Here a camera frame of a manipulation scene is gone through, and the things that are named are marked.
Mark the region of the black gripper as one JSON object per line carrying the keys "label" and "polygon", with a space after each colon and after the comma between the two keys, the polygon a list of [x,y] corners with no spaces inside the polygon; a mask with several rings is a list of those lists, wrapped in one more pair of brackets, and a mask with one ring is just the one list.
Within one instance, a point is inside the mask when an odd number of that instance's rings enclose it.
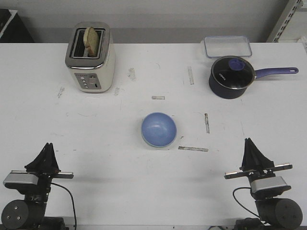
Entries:
{"label": "black gripper", "polygon": [[239,177],[261,178],[266,175],[274,174],[277,171],[292,169],[290,163],[283,163],[274,166],[274,162],[266,158],[256,147],[251,138],[245,139],[244,155],[240,170],[225,172],[225,179],[234,179]]}
{"label": "black gripper", "polygon": [[[51,173],[38,173],[27,171],[39,171],[46,159],[48,148],[48,166]],[[37,187],[30,191],[18,191],[24,195],[27,201],[47,201],[51,191],[51,182],[53,179],[72,179],[72,172],[59,172],[59,166],[55,157],[53,143],[46,143],[36,158],[24,167],[27,171],[12,170],[11,173],[29,173],[38,177]]]}

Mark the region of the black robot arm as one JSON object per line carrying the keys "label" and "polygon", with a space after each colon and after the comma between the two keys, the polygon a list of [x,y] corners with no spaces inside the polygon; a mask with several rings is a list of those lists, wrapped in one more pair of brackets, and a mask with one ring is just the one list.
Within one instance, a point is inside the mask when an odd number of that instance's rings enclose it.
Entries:
{"label": "black robot arm", "polygon": [[2,230],[68,230],[63,217],[45,216],[54,178],[72,179],[72,172],[59,169],[52,143],[46,143],[37,157],[27,164],[24,171],[12,170],[4,179],[8,189],[15,189],[24,199],[9,202],[2,211]]}
{"label": "black robot arm", "polygon": [[274,164],[265,157],[250,138],[245,139],[244,155],[238,171],[227,172],[225,179],[247,177],[247,189],[255,200],[257,213],[254,218],[238,219],[236,230],[296,230],[303,220],[297,202],[279,196],[291,189],[277,171],[289,170],[289,163]]}

